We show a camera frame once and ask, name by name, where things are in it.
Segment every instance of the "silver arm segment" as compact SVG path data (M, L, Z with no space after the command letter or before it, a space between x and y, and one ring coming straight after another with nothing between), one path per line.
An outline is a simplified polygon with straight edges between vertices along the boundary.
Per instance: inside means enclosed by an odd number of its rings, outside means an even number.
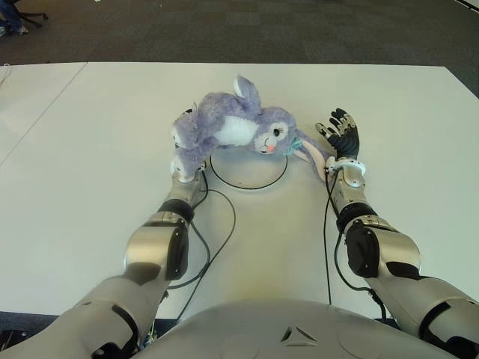
M129 358L146 336L171 280L186 271L188 227L201 200L199 172L175 173L159 211L130 237L125 272L104 280L47 329L0 354L1 359Z
M353 272L374 289L405 332L461 358L476 358L479 303L443 280L420 276L418 247L373 211L359 167L344 165L335 172L332 200Z

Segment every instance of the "floor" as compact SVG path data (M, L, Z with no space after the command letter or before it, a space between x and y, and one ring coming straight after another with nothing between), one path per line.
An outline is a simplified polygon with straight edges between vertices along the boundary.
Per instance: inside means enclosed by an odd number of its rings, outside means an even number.
M479 96L479 14L454 0L28 0L42 29L0 64L72 61L446 66Z

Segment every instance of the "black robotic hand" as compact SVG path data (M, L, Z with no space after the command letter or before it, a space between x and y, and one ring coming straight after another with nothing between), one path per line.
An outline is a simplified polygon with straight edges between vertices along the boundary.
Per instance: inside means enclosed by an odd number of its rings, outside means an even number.
M335 125L336 131L331 127L326 128L321 123L316 123L316 130L323 135L336 150L337 159L341 157L357 159L359 153L359 134L353 117L340 108L336 108L336 111L333 111L331 116L332 118L329 119L329 122Z

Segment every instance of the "purple plush rabbit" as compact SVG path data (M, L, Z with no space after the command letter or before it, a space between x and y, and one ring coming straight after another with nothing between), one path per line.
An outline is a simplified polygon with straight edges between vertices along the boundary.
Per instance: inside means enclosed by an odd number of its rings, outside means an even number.
M244 77L234 81L234 93L209 93L197 108L174 121L172 171L180 173L180 180L191 181L215 148L237 146L263 154L295 154L313 163L324 180L327 153L321 153L315 141L296 128L291 114L279 107L261 108L256 87Z

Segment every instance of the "bunny face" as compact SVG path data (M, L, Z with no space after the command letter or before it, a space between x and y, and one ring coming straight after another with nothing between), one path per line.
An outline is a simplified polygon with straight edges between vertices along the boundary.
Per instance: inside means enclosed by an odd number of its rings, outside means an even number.
M264 108L258 120L261 125L251 143L253 151L265 155L288 151L295 136L293 116L282 108Z
M274 122L267 130L253 140L253 147L256 152L272 154L276 152L278 144L288 138L290 129L285 122Z

